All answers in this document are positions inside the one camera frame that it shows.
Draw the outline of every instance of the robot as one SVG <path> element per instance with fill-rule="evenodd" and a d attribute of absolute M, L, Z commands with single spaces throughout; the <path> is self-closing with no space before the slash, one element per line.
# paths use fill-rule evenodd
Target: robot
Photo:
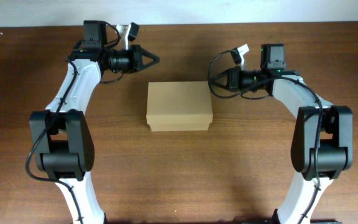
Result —
<path fill-rule="evenodd" d="M 107 27 L 116 31 L 116 39 L 108 41 Z M 124 73 L 139 72 L 155 65 L 159 57 L 139 45 L 129 45 L 139 31 L 135 23 L 114 27 L 104 21 L 84 21 L 84 29 L 85 38 L 68 56 L 68 71 L 57 96 L 44 111 L 34 111 L 30 116 L 33 146 L 25 169 L 35 180 L 56 183 L 66 199 L 73 223 L 106 224 L 106 215 L 98 204 L 91 180 L 94 146 L 85 120 L 86 107 L 97 84 L 117 82 Z M 113 49 L 118 43 L 121 49 Z M 248 51 L 245 44 L 220 53 L 209 68 L 209 87 L 212 94 L 224 99 L 241 96 L 259 100 L 261 98 L 244 95 L 249 91 L 265 90 L 266 97 L 281 101 L 296 118 L 291 146 L 295 176 L 282 205 L 272 218 L 261 223 L 310 223 L 324 190 L 342 170 L 352 165 L 352 111 L 323 100 L 306 86 L 296 71 L 286 70 L 283 44 L 262 45 L 261 70 L 246 70 L 244 54 Z M 214 62 L 226 53 L 241 66 L 212 77 Z M 152 61 L 144 64 L 142 57 Z M 115 80 L 102 81 L 105 70 L 122 75 Z M 233 94 L 221 96 L 214 91 L 214 86 Z M 333 134 L 332 139 L 320 139 L 321 131 Z M 60 132 L 67 133 L 67 140 L 51 138 Z M 48 178 L 31 173 L 29 164 L 34 155 L 38 169 L 46 172 Z"/>

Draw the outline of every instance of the cardboard box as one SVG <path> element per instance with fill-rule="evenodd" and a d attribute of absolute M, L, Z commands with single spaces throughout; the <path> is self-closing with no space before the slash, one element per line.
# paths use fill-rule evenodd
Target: cardboard box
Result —
<path fill-rule="evenodd" d="M 146 120 L 151 131 L 201 131 L 212 123 L 208 82 L 149 83 Z"/>

